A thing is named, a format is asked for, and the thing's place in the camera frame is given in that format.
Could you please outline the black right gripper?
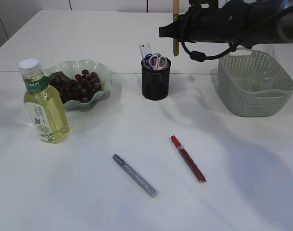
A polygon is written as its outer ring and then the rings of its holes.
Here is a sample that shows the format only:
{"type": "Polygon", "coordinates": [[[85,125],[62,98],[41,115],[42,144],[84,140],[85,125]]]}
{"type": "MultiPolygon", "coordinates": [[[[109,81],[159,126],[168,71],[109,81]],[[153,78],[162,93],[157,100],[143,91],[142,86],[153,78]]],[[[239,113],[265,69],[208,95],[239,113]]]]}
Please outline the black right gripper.
{"type": "Polygon", "coordinates": [[[190,43],[223,43],[219,34],[223,28],[220,25],[222,13],[223,8],[190,7],[185,14],[179,15],[176,21],[159,27],[159,37],[190,43]]]}

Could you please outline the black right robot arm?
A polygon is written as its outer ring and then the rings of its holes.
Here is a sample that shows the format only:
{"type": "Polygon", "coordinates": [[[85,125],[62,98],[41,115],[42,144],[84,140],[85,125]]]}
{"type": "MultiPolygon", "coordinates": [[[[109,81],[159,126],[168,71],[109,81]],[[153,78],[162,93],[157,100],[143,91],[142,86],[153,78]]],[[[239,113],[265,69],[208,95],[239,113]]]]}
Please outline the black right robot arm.
{"type": "Polygon", "coordinates": [[[284,0],[257,0],[247,3],[230,0],[223,7],[192,7],[175,22],[159,28],[159,37],[183,39],[185,42],[235,43],[254,32],[240,45],[293,43],[293,12],[271,19],[286,9],[284,0]]]}

